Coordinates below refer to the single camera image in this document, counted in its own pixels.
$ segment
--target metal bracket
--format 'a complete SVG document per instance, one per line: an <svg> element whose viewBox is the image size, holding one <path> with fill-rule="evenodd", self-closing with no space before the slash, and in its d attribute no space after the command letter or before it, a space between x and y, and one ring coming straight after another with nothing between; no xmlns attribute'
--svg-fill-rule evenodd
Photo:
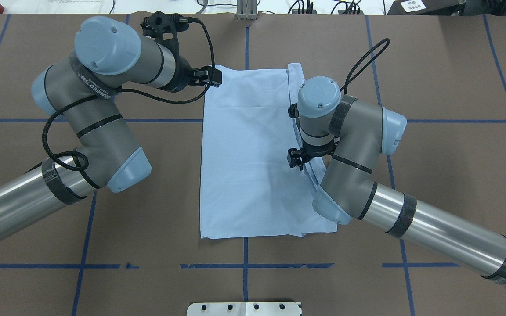
<svg viewBox="0 0 506 316"><path fill-rule="evenodd" d="M192 303L187 316L301 316L300 302Z"/></svg>
<svg viewBox="0 0 506 316"><path fill-rule="evenodd" d="M175 56L179 55L179 40L177 32L188 30L189 18L180 14L165 14L157 11L140 23L142 34L155 38L155 42L165 46ZM166 33L171 34L170 39L163 39Z"/></svg>
<svg viewBox="0 0 506 316"><path fill-rule="evenodd" d="M257 0L237 0L238 20L257 20Z"/></svg>

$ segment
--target silver arm tube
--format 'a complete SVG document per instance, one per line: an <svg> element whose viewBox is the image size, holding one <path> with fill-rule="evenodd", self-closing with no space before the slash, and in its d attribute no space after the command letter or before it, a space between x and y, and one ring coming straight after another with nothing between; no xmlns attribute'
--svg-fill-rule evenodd
<svg viewBox="0 0 506 316"><path fill-rule="evenodd" d="M49 115L87 96L101 97L63 114L82 144L76 150L90 163L76 172L47 159L1 186L0 240L102 186L120 192L148 176L151 166L108 93L128 81L155 88L181 87L174 79L176 68L169 50L130 26L102 16L86 20L76 36L74 53L40 74L32 93ZM77 164L72 157L61 160Z"/></svg>
<svg viewBox="0 0 506 316"><path fill-rule="evenodd" d="M381 184L362 220L445 254L506 288L506 236Z"/></svg>
<svg viewBox="0 0 506 316"><path fill-rule="evenodd" d="M72 163L72 158L63 161ZM50 168L50 173L45 174L43 168L47 165L53 165L54 168ZM56 174L64 184L62 188L59 188L59 185L53 186L55 182L52 182L53 179L50 177L55 177ZM69 188L74 195L70 196L72 198L70 200L65 198L61 201L54 193L59 192L60 189L67 191L66 188ZM0 240L68 206L64 202L75 202L75 195L84 197L94 190L79 172L67 170L54 162L47 161L43 166L0 187Z"/></svg>

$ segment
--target black cable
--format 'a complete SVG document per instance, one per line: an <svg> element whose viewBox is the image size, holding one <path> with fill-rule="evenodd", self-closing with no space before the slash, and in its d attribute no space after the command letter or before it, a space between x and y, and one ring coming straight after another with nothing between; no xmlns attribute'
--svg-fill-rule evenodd
<svg viewBox="0 0 506 316"><path fill-rule="evenodd" d="M191 22L191 23L198 23L198 24L200 24L202 26L202 29L204 31L204 34L206 36L206 40L208 41L208 46L209 46L209 49L210 49L210 61L212 63L212 68L216 68L216 63L214 62L214 48L213 48L213 45L212 45L212 40L210 38L210 35L208 34L208 30L206 29L206 26L205 26L204 22L202 22L198 18L189 18L189 22ZM151 98L153 100L162 101L162 102L169 103L169 104L187 104L187 103L194 102L194 101L198 100L199 98L202 98L206 94L206 92L208 91L208 89L212 85L212 78L213 78L213 72L209 72L209 74L208 74L208 79L209 79L208 80L208 84L206 85L206 87L204 88L204 90L198 96L196 96L196 97L194 97L192 99L189 99L189 100L184 100L184 101L167 100L167 99L160 98L160 97L157 97L157 96L153 96L152 94L148 94L146 92L143 92L143 91L140 91L140 90L136 90L136 89L121 89L121 92L137 93L137 94L141 94L142 96ZM61 108L60 110L58 110L54 114L52 114L48 118L48 120L46 121L46 124L44 125L44 129L42 130L42 147L44 148L44 151L46 152L46 154L48 155L48 157L50 159L52 159L52 161L55 162L56 164L59 164L60 166L66 168L68 170L72 170L72 171L82 171L82 170L87 169L87 167L89 166L89 160L87 159L87 156L85 156L81 152L78 152L78 151L64 151L64 152L60 152L59 154L54 154L50 150L50 146L48 146L48 131L50 130L50 126L52 125L52 122L54 122L54 120L58 116L64 114L64 112L66 112L67 110L70 110L71 108L73 108L75 106L78 106L79 104L83 104L84 102L95 100L97 98L98 97L96 95L93 95L93 96L88 96L86 98L82 98L80 100L72 102L72 103L64 106L63 108ZM64 157L64 156L72 156L72 157L81 158L81 160L83 160L83 163L79 167L70 166L70 165L66 164L65 162L62 162L62 160L60 160L60 157Z"/></svg>
<svg viewBox="0 0 506 316"><path fill-rule="evenodd" d="M52 122L54 122L54 120L58 116L62 115L65 111L67 111L75 106L78 106L79 104L82 104L82 103L90 101L90 100L95 100L97 98L98 97L96 95L93 95L93 96L88 96L86 98L77 100L76 102L72 102L72 103L64 106L63 108L61 108L60 110L58 110L54 114L52 114L48 118L48 120L46 121L46 124L44 125L44 129L42 130L42 147L44 148L44 151L46 152L48 157L50 157L50 159L52 159L52 161L55 162L56 164L59 164L60 166L66 168L68 170L72 170L72 171L82 171L82 170L87 169L87 167L89 166L89 160L87 159L87 156L85 156L81 152L72 150L72 151L60 152L59 154L54 154L50 150L50 146L48 146L48 131L50 130L50 125L52 125ZM72 156L72 157L81 158L83 160L84 164L82 164L82 166L80 166L80 167L70 166L70 165L66 164L65 162L62 162L62 160L60 160L60 157L64 157L64 156Z"/></svg>
<svg viewBox="0 0 506 316"><path fill-rule="evenodd" d="M302 6L304 6L304 0L296 0L291 6L289 11L286 14L290 14L292 12L292 8L295 6L295 4L298 4L298 14L300 14L300 2L302 3Z"/></svg>
<svg viewBox="0 0 506 316"><path fill-rule="evenodd" d="M331 15L331 14L333 14L333 12L335 12L335 8L337 6L339 6L339 4L345 4L345 12L343 12L342 14L349 14L349 12L351 12L351 10L353 8L358 8L359 11L360 11L360 7L358 6L358 3L355 3L354 1L351 1L351 2L337 1L337 3L335 4L335 6L333 7L333 9L331 9L331 13L329 15Z"/></svg>
<svg viewBox="0 0 506 316"><path fill-rule="evenodd" d="M370 56L372 54L372 52L374 52L374 50L376 50L378 47L380 47L382 44L384 44L384 47L382 47L382 49L376 53L376 55L374 55L370 61L368 61L352 78L352 74L353 72L357 69L357 67L366 59L366 57ZM378 44L374 45L374 47L372 47L371 49L368 50L368 52L366 52L358 61L357 63L355 63L355 65L353 66L353 68L351 69L351 71L349 72L349 74L347 75L347 79L345 79L345 85L341 88L341 91L345 91L345 94L347 94L347 89L348 89L348 86L349 86L349 83L351 83L353 80L355 80L355 78L357 78L357 76L364 71L364 69L366 69L366 67L368 67L368 65L370 65L376 58L378 58L378 56L380 56L380 54L382 54L382 52L384 52L384 50L386 48L388 48L390 44L390 39L389 38L385 38L383 40L381 40Z"/></svg>
<svg viewBox="0 0 506 316"><path fill-rule="evenodd" d="M356 3L356 8L355 8L355 12L353 14L360 14L360 6L359 6L359 3L362 2L362 0L359 0L359 2Z"/></svg>
<svg viewBox="0 0 506 316"><path fill-rule="evenodd" d="M203 6L204 4L201 4L199 0L196 0L196 3L199 4L199 6ZM207 7L217 7L217 6L231 6L236 7L237 4L209 4Z"/></svg>

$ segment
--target robotic arm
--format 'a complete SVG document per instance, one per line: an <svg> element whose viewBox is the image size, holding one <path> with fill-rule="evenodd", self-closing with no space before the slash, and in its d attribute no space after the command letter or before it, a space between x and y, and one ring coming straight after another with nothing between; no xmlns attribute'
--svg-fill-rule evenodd
<svg viewBox="0 0 506 316"><path fill-rule="evenodd" d="M332 154L313 202L318 214L344 225L351 218L364 220L390 236L450 256L506 288L506 236L371 180L380 153L396 150L407 124L404 116L341 97L339 86L323 76L301 86L289 114L299 123L303 143L289 150L291 168Z"/></svg>
<svg viewBox="0 0 506 316"><path fill-rule="evenodd" d="M200 20L179 14L156 12L145 18L141 24L144 36L104 16L83 22L71 54L46 68L32 85L36 104L51 118L63 114L82 145L64 154L51 154L33 170L0 187L0 240L103 186L121 192L150 174L146 154L113 96L125 91L121 88L125 82L169 92L187 85L219 86L219 70L191 68L179 56L177 32L187 30L192 22L201 24L209 39ZM163 40L167 32L173 37Z"/></svg>

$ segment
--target white cloth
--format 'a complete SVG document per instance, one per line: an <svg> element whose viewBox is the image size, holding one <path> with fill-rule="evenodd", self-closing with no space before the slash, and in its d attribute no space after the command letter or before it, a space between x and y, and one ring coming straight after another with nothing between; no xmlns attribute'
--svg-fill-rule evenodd
<svg viewBox="0 0 506 316"><path fill-rule="evenodd" d="M204 102L201 237L336 232L337 224L311 206L315 189L308 174L291 169L286 158L289 148L298 147L287 108L297 102L301 66L217 68L223 84L209 89ZM321 159L313 165L325 170Z"/></svg>

